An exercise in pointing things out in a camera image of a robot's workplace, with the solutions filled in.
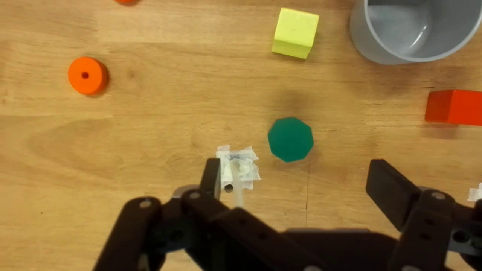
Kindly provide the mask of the white tape scrap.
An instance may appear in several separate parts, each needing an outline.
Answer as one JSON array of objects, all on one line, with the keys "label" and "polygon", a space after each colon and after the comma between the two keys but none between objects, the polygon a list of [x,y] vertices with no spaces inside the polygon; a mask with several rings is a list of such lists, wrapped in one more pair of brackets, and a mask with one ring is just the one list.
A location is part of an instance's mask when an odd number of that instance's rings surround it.
[{"label": "white tape scrap", "polygon": [[477,188],[470,188],[468,194],[468,202],[477,202],[482,199],[482,183]]}]

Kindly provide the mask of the orange round block with hole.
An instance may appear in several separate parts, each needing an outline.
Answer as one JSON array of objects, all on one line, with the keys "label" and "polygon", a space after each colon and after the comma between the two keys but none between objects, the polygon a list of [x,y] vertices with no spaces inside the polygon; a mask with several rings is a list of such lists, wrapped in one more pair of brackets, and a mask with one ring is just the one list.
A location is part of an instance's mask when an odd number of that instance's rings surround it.
[{"label": "orange round block with hole", "polygon": [[107,67],[93,57],[75,59],[67,74],[72,88],[86,96],[101,94],[109,82]]}]

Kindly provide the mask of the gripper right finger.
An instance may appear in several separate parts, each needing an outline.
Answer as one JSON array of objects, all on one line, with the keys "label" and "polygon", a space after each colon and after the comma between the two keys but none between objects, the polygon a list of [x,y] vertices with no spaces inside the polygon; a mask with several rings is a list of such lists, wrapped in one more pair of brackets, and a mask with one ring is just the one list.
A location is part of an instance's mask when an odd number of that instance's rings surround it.
[{"label": "gripper right finger", "polygon": [[447,193],[416,186],[383,159],[370,161],[366,192],[401,234],[389,271],[448,271],[449,251],[482,271],[482,199],[461,205]]}]

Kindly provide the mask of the red rectangular block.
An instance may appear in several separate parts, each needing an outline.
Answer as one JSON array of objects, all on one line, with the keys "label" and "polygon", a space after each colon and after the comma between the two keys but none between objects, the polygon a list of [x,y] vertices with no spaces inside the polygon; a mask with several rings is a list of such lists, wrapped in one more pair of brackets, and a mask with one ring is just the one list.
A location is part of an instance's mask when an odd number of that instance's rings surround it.
[{"label": "red rectangular block", "polygon": [[430,92],[425,121],[482,126],[482,91],[454,89]]}]

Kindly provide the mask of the green octagonal block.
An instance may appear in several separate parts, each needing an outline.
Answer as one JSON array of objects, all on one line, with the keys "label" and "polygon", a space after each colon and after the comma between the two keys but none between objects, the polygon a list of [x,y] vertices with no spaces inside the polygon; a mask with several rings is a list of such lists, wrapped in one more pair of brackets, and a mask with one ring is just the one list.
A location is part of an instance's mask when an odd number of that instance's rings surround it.
[{"label": "green octagonal block", "polygon": [[267,140],[271,153],[285,163],[305,159],[314,146],[311,127],[295,117],[275,120]]}]

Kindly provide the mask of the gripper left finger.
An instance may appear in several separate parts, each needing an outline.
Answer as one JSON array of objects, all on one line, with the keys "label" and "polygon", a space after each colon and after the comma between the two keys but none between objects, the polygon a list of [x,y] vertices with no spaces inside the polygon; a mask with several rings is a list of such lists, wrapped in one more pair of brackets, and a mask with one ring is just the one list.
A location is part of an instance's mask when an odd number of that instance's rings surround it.
[{"label": "gripper left finger", "polygon": [[320,260],[242,208],[219,201],[220,160],[206,161],[200,184],[167,203],[127,201],[92,271],[162,271],[185,250],[202,271],[320,271]]}]

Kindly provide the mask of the grey plastic cup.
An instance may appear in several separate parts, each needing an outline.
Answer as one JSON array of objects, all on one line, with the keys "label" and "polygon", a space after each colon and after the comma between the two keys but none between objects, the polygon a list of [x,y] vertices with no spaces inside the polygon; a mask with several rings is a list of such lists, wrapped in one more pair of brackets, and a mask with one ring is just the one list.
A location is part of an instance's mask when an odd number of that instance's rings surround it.
[{"label": "grey plastic cup", "polygon": [[426,63],[464,47],[482,24],[482,0],[355,0],[351,39],[368,60]]}]

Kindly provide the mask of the yellow cube block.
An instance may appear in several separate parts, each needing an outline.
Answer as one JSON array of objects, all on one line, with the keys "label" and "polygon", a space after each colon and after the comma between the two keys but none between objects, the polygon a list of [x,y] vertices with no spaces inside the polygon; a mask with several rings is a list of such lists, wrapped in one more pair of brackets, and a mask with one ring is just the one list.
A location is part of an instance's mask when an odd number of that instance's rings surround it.
[{"label": "yellow cube block", "polygon": [[320,16],[282,7],[273,38],[272,52],[306,59],[312,49]]}]

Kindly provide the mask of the white tape patch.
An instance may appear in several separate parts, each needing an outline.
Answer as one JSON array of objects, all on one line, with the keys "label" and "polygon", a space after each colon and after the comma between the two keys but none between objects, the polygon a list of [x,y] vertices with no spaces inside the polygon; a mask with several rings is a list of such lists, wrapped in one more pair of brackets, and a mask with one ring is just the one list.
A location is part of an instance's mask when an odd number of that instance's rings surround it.
[{"label": "white tape patch", "polygon": [[243,189],[253,189],[254,181],[261,179],[259,168],[255,164],[259,157],[251,146],[241,150],[231,150],[229,145],[219,146],[216,158],[221,162],[220,186],[222,189],[232,184],[231,161],[237,161],[239,165],[239,179]]}]

